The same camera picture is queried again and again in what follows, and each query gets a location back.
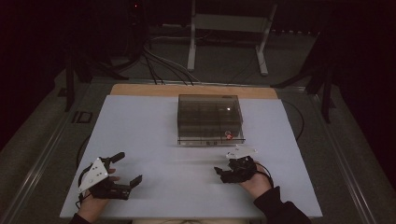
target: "white paper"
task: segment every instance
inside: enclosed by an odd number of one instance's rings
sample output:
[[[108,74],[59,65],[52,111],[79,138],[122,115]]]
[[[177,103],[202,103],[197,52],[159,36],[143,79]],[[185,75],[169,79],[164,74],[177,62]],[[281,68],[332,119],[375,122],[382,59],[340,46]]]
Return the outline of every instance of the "white paper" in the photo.
[[[108,218],[260,218],[262,212],[237,184],[223,184],[214,166],[228,170],[225,158],[232,147],[177,145],[177,97],[107,96],[61,217],[77,208],[77,180],[97,157],[126,156],[112,164],[128,184],[142,183],[128,201],[112,200]],[[321,217],[286,112],[280,100],[240,99],[247,147],[281,187],[282,201],[292,201],[309,217]]]

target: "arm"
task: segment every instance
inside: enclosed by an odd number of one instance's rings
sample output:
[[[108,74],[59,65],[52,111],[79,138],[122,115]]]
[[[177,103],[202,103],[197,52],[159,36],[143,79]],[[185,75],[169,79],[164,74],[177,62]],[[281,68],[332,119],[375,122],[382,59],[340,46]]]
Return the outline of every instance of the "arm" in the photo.
[[[260,165],[257,165],[257,169],[265,172]],[[240,185],[251,195],[254,204],[265,214],[268,224],[311,223],[309,218],[293,203],[280,201],[279,187],[273,189],[265,175],[255,174]]]

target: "table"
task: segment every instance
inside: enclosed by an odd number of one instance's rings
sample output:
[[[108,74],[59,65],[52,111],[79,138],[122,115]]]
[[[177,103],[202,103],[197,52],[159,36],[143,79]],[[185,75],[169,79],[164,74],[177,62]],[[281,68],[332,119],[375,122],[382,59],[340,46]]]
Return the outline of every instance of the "table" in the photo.
[[[264,48],[267,42],[268,35],[270,34],[271,24],[276,13],[277,4],[273,3],[271,11],[267,17],[237,17],[225,15],[207,15],[196,13],[195,0],[191,4],[191,41],[189,60],[187,69],[193,71],[195,67],[195,30],[208,29],[208,30],[223,30],[223,31],[242,31],[242,32],[255,32],[262,33],[262,42],[256,46],[257,60],[260,67],[260,73],[263,76],[268,75],[268,69],[264,58]]]
[[[114,164],[117,174],[126,183],[138,175],[143,175],[143,181],[131,191],[130,200],[111,201],[103,217],[262,217],[244,190],[222,184],[213,169],[226,169],[225,155],[232,147],[177,145],[177,96],[181,93],[237,94],[246,145],[259,150],[253,158],[263,162],[275,184],[282,186],[284,201],[293,201],[308,216],[321,216],[286,112],[273,89],[118,84],[106,98],[61,217],[77,211],[74,203],[82,169],[98,156],[110,157],[120,151],[126,157]]]

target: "metal stand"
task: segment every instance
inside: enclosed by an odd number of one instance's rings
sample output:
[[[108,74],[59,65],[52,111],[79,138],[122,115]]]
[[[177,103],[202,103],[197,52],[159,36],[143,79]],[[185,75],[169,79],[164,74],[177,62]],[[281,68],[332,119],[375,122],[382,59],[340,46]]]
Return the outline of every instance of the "metal stand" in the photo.
[[[205,15],[195,12],[195,0],[191,0],[191,41],[190,52],[187,63],[187,69],[192,72],[195,67],[195,30],[227,30],[262,33],[262,42],[256,46],[257,60],[260,67],[260,73],[263,76],[268,75],[267,64],[264,58],[264,48],[271,31],[271,25],[276,13],[277,4],[272,4],[270,14],[266,18],[258,17],[236,17],[221,15]]]

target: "table leg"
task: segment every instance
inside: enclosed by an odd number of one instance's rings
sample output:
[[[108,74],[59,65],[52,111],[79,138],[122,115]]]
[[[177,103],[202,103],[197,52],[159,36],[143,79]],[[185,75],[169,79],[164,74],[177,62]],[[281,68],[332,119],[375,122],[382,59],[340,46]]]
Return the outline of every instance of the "table leg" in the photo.
[[[264,47],[265,43],[267,42],[268,35],[271,31],[271,25],[275,16],[276,8],[277,4],[273,4],[268,18],[265,18],[263,22],[264,31],[262,33],[262,42],[260,43],[260,45],[256,46],[257,61],[259,62],[260,74],[262,74],[262,76],[268,75],[267,64],[264,58]]]
[[[187,63],[187,70],[190,72],[194,71],[195,66],[195,0],[191,0],[191,41],[190,41],[190,51],[189,60]]]

